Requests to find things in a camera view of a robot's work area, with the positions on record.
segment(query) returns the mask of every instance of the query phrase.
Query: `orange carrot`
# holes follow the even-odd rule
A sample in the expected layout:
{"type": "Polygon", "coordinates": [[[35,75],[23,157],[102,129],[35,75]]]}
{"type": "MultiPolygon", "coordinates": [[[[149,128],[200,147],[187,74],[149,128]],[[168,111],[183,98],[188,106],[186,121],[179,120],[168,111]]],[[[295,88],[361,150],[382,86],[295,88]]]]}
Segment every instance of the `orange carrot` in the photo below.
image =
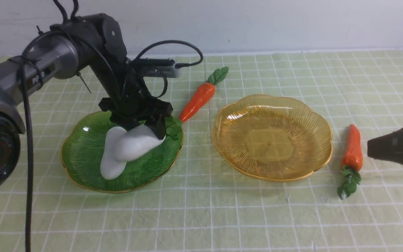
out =
{"type": "Polygon", "coordinates": [[[206,82],[198,86],[194,95],[179,116],[182,123],[189,120],[189,118],[195,115],[198,110],[208,103],[208,101],[214,96],[216,90],[215,85],[226,78],[228,70],[229,68],[227,66],[216,69],[214,73],[209,76],[206,82]]]}
{"type": "Polygon", "coordinates": [[[346,152],[342,159],[342,169],[346,167],[360,171],[363,166],[363,153],[360,143],[360,132],[354,124],[349,126],[349,134],[347,136],[346,152]]]}
{"type": "Polygon", "coordinates": [[[360,143],[360,131],[354,124],[349,126],[347,144],[344,157],[341,162],[344,183],[338,188],[340,199],[346,199],[357,190],[361,177],[359,171],[363,166],[363,153],[360,143]]]}

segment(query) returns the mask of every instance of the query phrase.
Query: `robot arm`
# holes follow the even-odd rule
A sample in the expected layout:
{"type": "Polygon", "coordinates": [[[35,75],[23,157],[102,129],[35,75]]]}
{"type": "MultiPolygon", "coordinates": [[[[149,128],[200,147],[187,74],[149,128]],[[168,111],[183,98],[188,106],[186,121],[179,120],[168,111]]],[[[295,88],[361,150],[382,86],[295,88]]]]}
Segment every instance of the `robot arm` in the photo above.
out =
{"type": "MultiPolygon", "coordinates": [[[[203,60],[198,49],[200,61],[194,64],[178,66],[171,59],[139,59],[140,55],[130,60],[119,24],[106,14],[74,17],[63,24],[53,24],[50,31],[39,34],[26,54],[0,64],[0,185],[18,162],[19,134],[26,132],[16,110],[24,102],[24,82],[19,76],[21,64],[28,96],[51,78],[71,78],[83,68],[91,67],[108,94],[99,107],[102,111],[111,111],[110,120],[126,130],[144,123],[157,138],[163,139],[166,135],[165,118],[171,116],[173,108],[169,102],[150,94],[143,77],[163,76],[166,86],[166,77],[177,77],[179,67],[203,60]]],[[[162,41],[178,42],[194,48],[182,41],[162,41]]]]}

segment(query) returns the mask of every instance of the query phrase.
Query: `green carrot top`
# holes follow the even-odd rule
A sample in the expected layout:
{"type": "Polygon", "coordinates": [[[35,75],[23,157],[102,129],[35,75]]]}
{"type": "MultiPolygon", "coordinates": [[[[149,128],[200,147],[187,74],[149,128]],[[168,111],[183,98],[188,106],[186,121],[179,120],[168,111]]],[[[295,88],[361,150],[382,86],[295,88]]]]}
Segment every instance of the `green carrot top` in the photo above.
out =
{"type": "Polygon", "coordinates": [[[214,71],[214,73],[212,73],[208,77],[208,80],[206,82],[216,85],[217,83],[221,82],[222,80],[224,80],[226,78],[228,71],[229,71],[229,67],[227,67],[227,66],[222,67],[222,68],[217,68],[214,71]]]}

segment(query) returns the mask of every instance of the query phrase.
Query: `black cable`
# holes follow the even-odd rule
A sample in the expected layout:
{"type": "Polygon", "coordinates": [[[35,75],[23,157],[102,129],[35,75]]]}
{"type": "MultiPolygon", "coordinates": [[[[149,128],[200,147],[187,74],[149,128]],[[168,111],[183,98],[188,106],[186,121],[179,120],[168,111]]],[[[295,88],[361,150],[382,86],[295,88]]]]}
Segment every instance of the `black cable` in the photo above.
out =
{"type": "Polygon", "coordinates": [[[66,10],[63,8],[63,6],[59,3],[58,0],[53,0],[57,8],[59,8],[60,13],[62,14],[63,17],[63,24],[68,21],[68,14],[66,13],[66,10]]]}
{"type": "Polygon", "coordinates": [[[74,3],[74,7],[72,9],[70,20],[75,21],[77,10],[79,10],[79,1],[78,0],[72,0],[72,2],[74,3]]]}
{"type": "Polygon", "coordinates": [[[147,46],[146,48],[144,48],[144,50],[142,50],[138,56],[136,56],[135,59],[140,59],[147,51],[149,51],[150,49],[158,46],[158,45],[164,45],[164,44],[182,44],[185,46],[189,46],[190,48],[194,49],[198,55],[200,56],[200,59],[198,60],[198,62],[193,62],[193,63],[177,63],[175,64],[175,68],[182,68],[182,67],[192,67],[193,65],[197,65],[200,64],[203,61],[203,53],[200,51],[200,49],[197,48],[197,46],[186,42],[186,41],[181,41],[181,40],[163,40],[163,41],[159,41],[156,43],[151,44],[150,46],[147,46]]]}
{"type": "Polygon", "coordinates": [[[113,68],[112,68],[112,67],[110,66],[110,64],[107,62],[107,59],[102,55],[102,53],[101,53],[97,48],[95,48],[93,45],[91,45],[90,43],[88,43],[88,41],[86,41],[86,40],[80,38],[79,36],[75,36],[75,35],[71,35],[71,37],[74,38],[75,40],[78,40],[78,41],[84,43],[86,46],[88,46],[89,48],[91,48],[91,50],[93,50],[93,51],[99,56],[99,58],[101,58],[101,59],[104,61],[104,63],[105,63],[105,65],[107,66],[107,68],[108,68],[108,70],[109,70],[111,76],[113,76],[115,85],[116,85],[116,87],[117,87],[116,91],[117,91],[117,94],[118,94],[118,98],[120,99],[120,86],[119,86],[119,83],[118,83],[118,81],[117,81],[116,75],[115,75],[115,73],[114,73],[114,71],[113,71],[113,68]]]}
{"type": "Polygon", "coordinates": [[[27,199],[26,199],[26,226],[25,226],[25,247],[26,252],[30,252],[30,230],[32,223],[32,197],[34,187],[34,139],[32,135],[32,119],[30,115],[29,94],[27,93],[26,73],[24,66],[28,63],[27,54],[40,40],[52,35],[62,34],[60,31],[49,31],[39,35],[32,40],[21,53],[22,63],[18,70],[21,82],[21,94],[23,96],[24,114],[26,117],[26,132],[27,132],[27,199]]]}

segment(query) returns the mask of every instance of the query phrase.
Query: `table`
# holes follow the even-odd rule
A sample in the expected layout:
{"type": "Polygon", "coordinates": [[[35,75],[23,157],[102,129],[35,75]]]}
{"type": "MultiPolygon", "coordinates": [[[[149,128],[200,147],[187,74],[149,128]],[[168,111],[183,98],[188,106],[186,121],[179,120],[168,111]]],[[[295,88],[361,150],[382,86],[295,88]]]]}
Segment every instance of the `table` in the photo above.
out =
{"type": "MultiPolygon", "coordinates": [[[[181,57],[178,62],[195,61],[181,57]]],[[[108,195],[75,186],[60,162],[73,126],[106,93],[89,69],[51,80],[31,96],[35,142],[35,252],[280,251],[403,252],[403,166],[365,157],[357,192],[341,201],[346,128],[366,141],[403,127],[403,51],[332,51],[207,56],[169,80],[163,100],[179,115],[215,69],[230,72],[213,99],[184,123],[174,167],[140,190],[108,195]],[[307,179],[264,182],[230,167],[211,144],[218,111],[244,96],[290,96],[333,129],[334,154],[307,179]]],[[[154,95],[163,82],[147,78],[154,95]]],[[[24,251],[27,152],[0,187],[0,252],[24,251]]]]}

